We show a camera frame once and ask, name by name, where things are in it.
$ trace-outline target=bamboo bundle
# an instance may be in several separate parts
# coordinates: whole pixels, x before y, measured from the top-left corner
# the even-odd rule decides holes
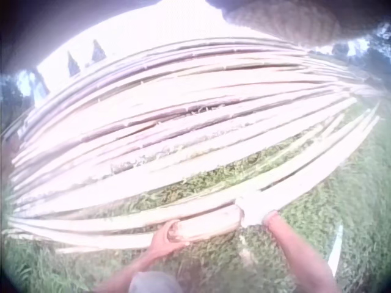
[[[59,250],[70,253],[147,247],[153,233],[129,230],[170,219],[186,219],[173,239],[232,231],[241,219],[238,196],[255,204],[272,198],[280,209],[360,145],[378,120],[375,107],[344,123],[361,93],[379,92],[349,68],[278,40],[195,40],[107,64],[25,119],[8,198],[9,226],[18,232],[7,235],[75,245]],[[113,217],[62,218],[137,203],[289,140],[264,162],[181,200]]]
[[[328,176],[330,172],[338,167],[338,165],[344,161],[366,138],[372,127],[379,119],[379,117],[372,119],[374,113],[375,112],[372,111],[370,115],[367,115],[365,119],[363,119],[363,121],[356,128],[354,128],[353,131],[351,131],[329,151],[325,152],[318,159],[313,161],[306,168],[303,168],[297,172],[295,175],[263,191],[261,197],[264,198],[267,196],[269,200],[274,200],[276,209],[280,209],[298,196],[313,188],[313,186],[318,184],[318,182],[320,182],[322,179]],[[320,169],[321,164],[323,166],[326,164],[327,167]],[[279,201],[279,196],[276,196],[277,194],[280,194],[280,191],[284,191],[284,193],[282,193],[284,194],[283,202]],[[260,199],[257,198],[260,197],[260,195],[257,195],[257,197],[255,197],[255,195],[251,196],[254,197],[254,201],[260,201]],[[185,239],[187,241],[207,239],[210,236],[226,233],[236,229],[240,223],[240,220],[240,209],[235,205],[231,205],[227,208],[222,208],[209,214],[201,215],[180,222],[174,228],[174,230],[172,230],[172,237],[181,240]],[[33,226],[13,222],[11,222],[10,225],[14,228],[22,229],[55,241],[97,248],[142,248],[148,247],[152,239],[152,233],[112,236],[86,236],[55,232],[53,230],[36,228]]]

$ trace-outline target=green grass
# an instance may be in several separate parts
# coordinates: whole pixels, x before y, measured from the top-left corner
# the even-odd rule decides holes
[[[380,121],[347,162],[282,211],[288,223],[325,258],[331,252],[337,227],[343,225],[337,281],[344,292],[376,292],[391,272],[390,126],[390,121]],[[246,167],[263,159],[256,157]],[[187,193],[190,188],[197,191],[229,178],[231,173],[226,171],[208,172],[204,180],[201,176],[198,181],[171,186],[165,200],[140,201],[138,208],[152,208],[191,195]],[[239,255],[244,248],[241,238],[253,254],[253,265],[243,264]],[[59,244],[7,239],[2,245],[2,264],[24,292],[92,289],[140,253],[118,250],[56,255],[54,248],[61,247]],[[175,275],[184,292],[291,292],[294,288],[282,252],[260,226],[194,243],[153,269]]]

